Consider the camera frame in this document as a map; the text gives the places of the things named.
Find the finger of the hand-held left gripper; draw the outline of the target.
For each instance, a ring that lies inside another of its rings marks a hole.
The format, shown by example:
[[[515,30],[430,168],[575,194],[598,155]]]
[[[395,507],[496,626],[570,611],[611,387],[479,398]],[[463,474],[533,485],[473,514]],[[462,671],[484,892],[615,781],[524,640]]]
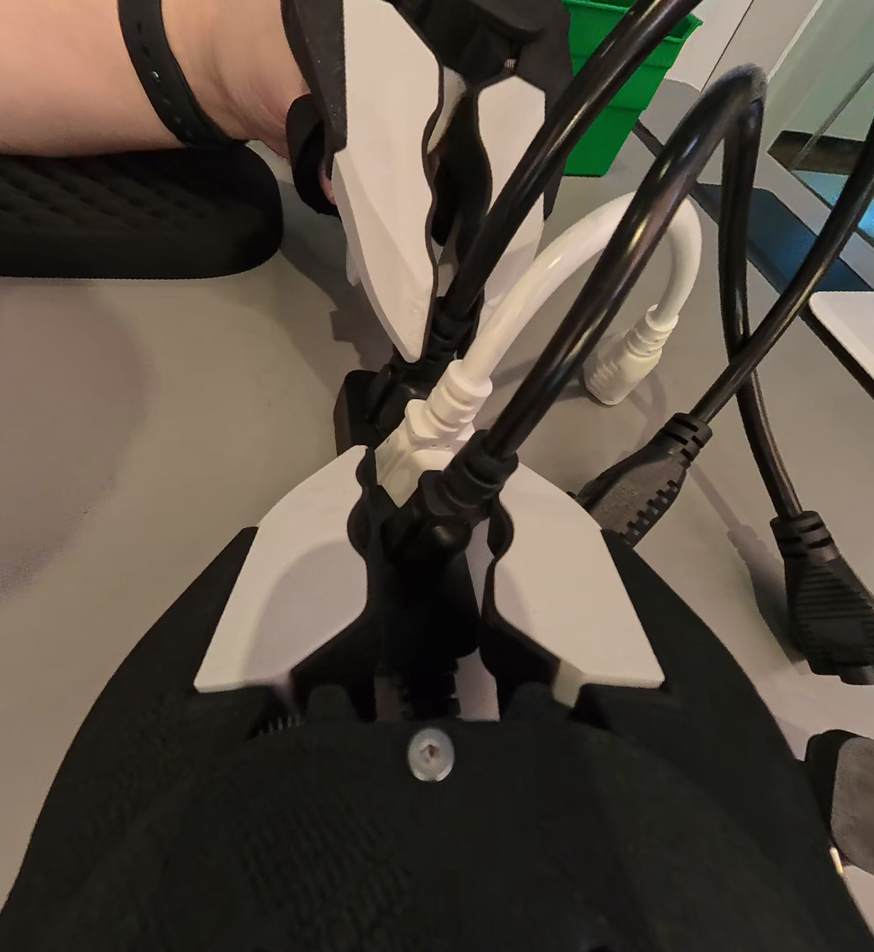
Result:
[[[441,261],[462,265],[503,186],[537,135],[546,115],[546,95],[512,72],[464,94],[443,138],[437,170],[437,244]],[[469,343],[532,264],[545,221],[540,196],[494,264],[457,334]]]
[[[426,146],[443,106],[442,67],[391,4],[344,2],[347,142],[332,188],[360,284],[396,349],[420,359],[434,301]]]

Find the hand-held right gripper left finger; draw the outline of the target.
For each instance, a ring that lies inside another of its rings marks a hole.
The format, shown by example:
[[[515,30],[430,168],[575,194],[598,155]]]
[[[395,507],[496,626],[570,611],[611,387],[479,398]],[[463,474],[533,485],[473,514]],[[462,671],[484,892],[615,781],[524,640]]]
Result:
[[[356,621],[368,570],[348,538],[365,446],[299,483],[258,524],[194,679],[201,693],[266,685],[294,692],[292,670]]]

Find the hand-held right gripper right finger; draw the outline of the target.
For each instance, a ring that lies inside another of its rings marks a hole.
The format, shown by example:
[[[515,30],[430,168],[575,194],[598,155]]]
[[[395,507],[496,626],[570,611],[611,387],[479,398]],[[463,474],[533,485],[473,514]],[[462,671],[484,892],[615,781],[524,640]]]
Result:
[[[499,497],[509,538],[491,545],[487,621],[527,648],[519,680],[565,706],[587,684],[656,689],[665,674],[602,530],[562,489],[519,464]]]

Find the black extension cord notched socket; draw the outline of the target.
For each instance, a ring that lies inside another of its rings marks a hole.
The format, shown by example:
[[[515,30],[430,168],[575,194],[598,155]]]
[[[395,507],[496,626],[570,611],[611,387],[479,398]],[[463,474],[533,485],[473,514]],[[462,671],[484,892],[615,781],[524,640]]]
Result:
[[[444,298],[457,316],[475,300],[490,264],[515,234],[558,161],[671,26],[697,2],[638,2],[562,94],[491,208],[460,274]],[[634,193],[586,284],[524,382],[490,429],[470,437],[444,470],[425,472],[409,500],[383,522],[396,561],[423,562],[461,552],[490,515],[517,452],[569,378],[594,350],[655,252],[713,152],[724,146],[719,219],[721,312],[746,312],[747,233],[764,112],[764,71],[741,65],[701,95],[669,135]],[[687,469],[711,436],[709,424],[737,395],[799,315],[855,231],[874,195],[874,116],[853,172],[800,268],[726,369],[689,414],[676,414],[643,448],[582,492],[582,506],[604,529],[640,541],[669,509]]]

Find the black power strip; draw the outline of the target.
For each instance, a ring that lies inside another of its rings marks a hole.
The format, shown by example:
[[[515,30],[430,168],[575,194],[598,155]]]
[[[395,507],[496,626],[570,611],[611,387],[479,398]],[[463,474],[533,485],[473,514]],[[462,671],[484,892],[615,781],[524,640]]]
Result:
[[[382,437],[367,421],[366,405],[375,374],[353,370],[334,409],[337,450],[359,446],[361,497],[348,518],[348,535],[368,571],[368,601],[361,621],[380,640],[386,667],[410,668],[458,660],[478,647],[480,611],[467,555],[443,565],[394,565],[383,549],[381,530],[396,510],[378,485],[373,452]]]

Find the black extension cord ribbed socket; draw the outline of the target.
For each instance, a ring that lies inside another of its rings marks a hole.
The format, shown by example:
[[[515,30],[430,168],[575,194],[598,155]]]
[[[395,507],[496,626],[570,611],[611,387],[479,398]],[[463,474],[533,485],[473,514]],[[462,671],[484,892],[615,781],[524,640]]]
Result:
[[[719,271],[719,235],[718,242]],[[721,309],[720,275],[719,294]],[[729,357],[753,335],[748,330],[748,314],[749,304],[746,312],[732,321],[722,316]],[[793,501],[794,490],[768,433],[764,401],[755,379],[756,369],[735,397],[751,452],[776,510],[771,528],[785,566],[795,645],[814,674],[835,675],[846,684],[874,684],[874,597],[840,554],[820,516]],[[455,555],[423,562],[388,557],[396,564],[441,565]]]

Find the person's left forearm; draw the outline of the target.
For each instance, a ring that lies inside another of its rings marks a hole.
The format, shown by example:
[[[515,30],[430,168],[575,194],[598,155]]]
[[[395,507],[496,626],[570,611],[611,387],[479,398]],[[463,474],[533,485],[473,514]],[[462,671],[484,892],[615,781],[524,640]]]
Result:
[[[117,2],[0,1],[0,153],[175,148],[131,64]]]

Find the flat black grey-faced plug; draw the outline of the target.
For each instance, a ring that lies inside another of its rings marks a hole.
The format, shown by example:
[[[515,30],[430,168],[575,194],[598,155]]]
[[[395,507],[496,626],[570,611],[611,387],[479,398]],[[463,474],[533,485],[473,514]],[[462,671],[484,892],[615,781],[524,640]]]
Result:
[[[874,877],[874,740],[844,730],[814,735],[804,767],[841,861]]]

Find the person's left hand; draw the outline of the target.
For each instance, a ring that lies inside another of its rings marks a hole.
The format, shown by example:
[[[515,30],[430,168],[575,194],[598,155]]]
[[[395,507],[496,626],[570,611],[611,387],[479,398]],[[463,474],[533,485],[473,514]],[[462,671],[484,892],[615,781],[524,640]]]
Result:
[[[259,141],[291,163],[287,121],[309,92],[278,1],[167,1],[169,46],[194,99],[232,140]]]

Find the green plastic bin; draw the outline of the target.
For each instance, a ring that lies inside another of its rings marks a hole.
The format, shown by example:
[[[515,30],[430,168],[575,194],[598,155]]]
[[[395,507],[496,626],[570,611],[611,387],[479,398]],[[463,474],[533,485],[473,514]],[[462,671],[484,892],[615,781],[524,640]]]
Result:
[[[632,1],[565,1],[570,17],[569,50],[577,74],[614,29]],[[682,47],[701,20],[689,13],[646,58],[569,155],[567,177],[601,177],[609,170],[634,125],[649,106]]]

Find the black wristband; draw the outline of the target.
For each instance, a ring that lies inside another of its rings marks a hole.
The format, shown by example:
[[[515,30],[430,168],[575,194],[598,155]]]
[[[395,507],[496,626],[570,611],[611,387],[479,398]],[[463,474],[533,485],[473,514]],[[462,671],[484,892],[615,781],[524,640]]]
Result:
[[[226,149],[229,137],[202,109],[169,46],[161,1],[118,1],[131,65],[164,127],[188,148]]]

